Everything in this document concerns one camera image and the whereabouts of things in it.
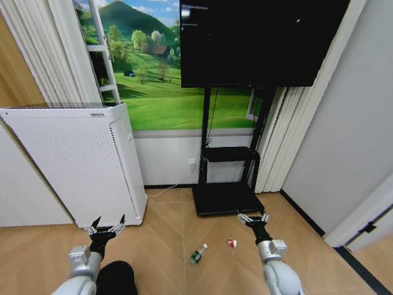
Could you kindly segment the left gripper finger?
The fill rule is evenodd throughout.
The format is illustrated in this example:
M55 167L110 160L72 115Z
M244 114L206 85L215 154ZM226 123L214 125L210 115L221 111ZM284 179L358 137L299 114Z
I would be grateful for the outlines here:
M94 220L90 227L87 228L87 232L89 235L96 235L98 233L98 224L101 217L99 216L96 220Z
M120 222L110 229L110 232L113 232L114 234L120 234L122 230L124 230L124 228L125 228L125 214L122 215Z

